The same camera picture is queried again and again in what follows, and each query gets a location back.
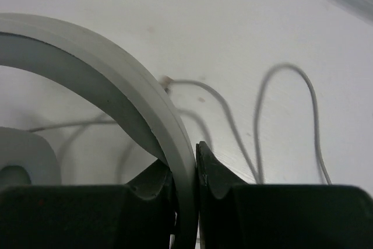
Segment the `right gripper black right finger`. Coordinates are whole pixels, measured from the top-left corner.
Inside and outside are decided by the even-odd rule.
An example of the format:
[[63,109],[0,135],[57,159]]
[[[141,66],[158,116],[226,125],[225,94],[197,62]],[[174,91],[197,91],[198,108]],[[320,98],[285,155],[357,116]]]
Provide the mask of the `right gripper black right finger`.
[[372,198],[348,185],[248,184],[196,146],[202,248],[371,248]]

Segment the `white grey headphones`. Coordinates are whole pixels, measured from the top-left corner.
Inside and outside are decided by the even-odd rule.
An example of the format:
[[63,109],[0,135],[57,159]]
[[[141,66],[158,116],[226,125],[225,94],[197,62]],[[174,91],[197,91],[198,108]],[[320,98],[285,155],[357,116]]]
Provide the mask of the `white grey headphones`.
[[184,124],[166,91],[131,54],[66,21],[1,15],[1,65],[52,80],[95,105],[144,150],[166,164],[178,199],[175,248],[194,248],[196,163]]

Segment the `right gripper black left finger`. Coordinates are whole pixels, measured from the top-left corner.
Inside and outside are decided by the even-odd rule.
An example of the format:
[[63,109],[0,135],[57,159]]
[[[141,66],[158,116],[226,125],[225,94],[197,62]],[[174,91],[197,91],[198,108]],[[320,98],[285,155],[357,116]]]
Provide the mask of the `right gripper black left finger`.
[[1,192],[1,247],[168,248],[173,190],[160,161],[126,184],[8,187]]

